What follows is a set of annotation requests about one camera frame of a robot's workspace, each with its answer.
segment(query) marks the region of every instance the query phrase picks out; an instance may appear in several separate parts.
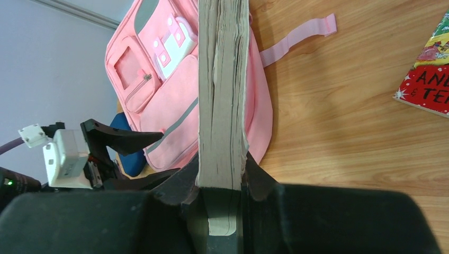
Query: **white connector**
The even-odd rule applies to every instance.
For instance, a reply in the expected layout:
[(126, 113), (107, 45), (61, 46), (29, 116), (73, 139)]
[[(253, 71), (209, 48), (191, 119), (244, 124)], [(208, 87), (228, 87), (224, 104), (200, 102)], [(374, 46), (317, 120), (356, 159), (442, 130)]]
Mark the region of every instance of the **white connector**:
[(42, 150), (50, 187), (92, 189), (83, 171), (89, 149), (82, 131), (57, 130)]
[(48, 142), (43, 129), (38, 124), (27, 126), (18, 130), (20, 137), (29, 148), (36, 147)]

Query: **white star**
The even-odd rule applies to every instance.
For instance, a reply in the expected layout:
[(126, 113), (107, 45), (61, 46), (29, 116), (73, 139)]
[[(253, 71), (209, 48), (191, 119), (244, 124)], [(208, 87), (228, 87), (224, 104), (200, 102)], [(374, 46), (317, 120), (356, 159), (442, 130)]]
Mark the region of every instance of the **white star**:
[(399, 88), (398, 91), (397, 91), (396, 93), (394, 93), (394, 97), (395, 97), (396, 99), (405, 99), (404, 96), (405, 96), (405, 95), (408, 95), (408, 94), (406, 94), (405, 92), (406, 92), (405, 89), (401, 91), (401, 88)]

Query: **backpack strap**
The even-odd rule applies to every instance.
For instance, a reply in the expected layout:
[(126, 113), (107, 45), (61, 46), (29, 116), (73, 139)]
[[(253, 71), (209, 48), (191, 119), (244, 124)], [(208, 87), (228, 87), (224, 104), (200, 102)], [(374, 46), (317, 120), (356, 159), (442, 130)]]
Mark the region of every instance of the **backpack strap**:
[(284, 39), (276, 43), (272, 47), (261, 52), (262, 64), (264, 67), (278, 61), (290, 48), (305, 38), (314, 35), (328, 36), (337, 32), (337, 24), (335, 15), (330, 14), (324, 19), (309, 20), (299, 27), (293, 29)]

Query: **backpack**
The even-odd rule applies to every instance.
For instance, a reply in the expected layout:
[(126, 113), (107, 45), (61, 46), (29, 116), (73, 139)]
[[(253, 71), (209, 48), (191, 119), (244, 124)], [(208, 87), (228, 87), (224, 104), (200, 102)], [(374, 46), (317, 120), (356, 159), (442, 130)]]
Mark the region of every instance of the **backpack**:
[[(155, 171), (181, 168), (198, 152), (198, 26), (197, 0), (135, 0), (107, 45), (106, 72), (131, 129), (164, 134), (144, 149)], [(264, 67), (301, 40), (334, 32), (332, 14), (302, 24), (263, 52), (251, 32), (245, 130), (257, 163), (273, 127)]]

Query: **book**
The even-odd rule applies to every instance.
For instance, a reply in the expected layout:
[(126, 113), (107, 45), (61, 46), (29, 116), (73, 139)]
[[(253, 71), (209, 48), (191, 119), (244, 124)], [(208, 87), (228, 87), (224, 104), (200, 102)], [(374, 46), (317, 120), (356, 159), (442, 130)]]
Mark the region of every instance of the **book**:
[(199, 172), (209, 235), (235, 235), (248, 144), (244, 132), (248, 0), (199, 0)]
[(393, 98), (449, 117), (449, 11), (445, 13)]

